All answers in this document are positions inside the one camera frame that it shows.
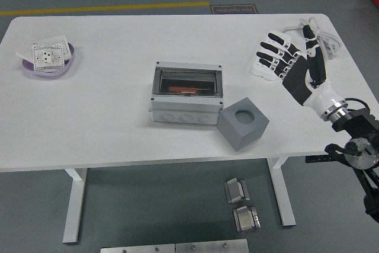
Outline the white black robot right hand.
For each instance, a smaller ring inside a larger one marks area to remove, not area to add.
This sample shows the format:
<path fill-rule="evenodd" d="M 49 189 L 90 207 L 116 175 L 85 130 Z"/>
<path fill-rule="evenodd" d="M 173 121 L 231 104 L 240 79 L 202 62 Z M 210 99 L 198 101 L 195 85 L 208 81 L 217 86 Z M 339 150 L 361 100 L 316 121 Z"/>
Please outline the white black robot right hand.
<path fill-rule="evenodd" d="M 269 33 L 273 42 L 260 43 L 256 53 L 259 63 L 282 80 L 282 85 L 302 106 L 312 108 L 324 121 L 347 113 L 348 103 L 332 88 L 327 79 L 323 50 L 309 25 L 303 27 L 306 55 L 291 42 Z"/>

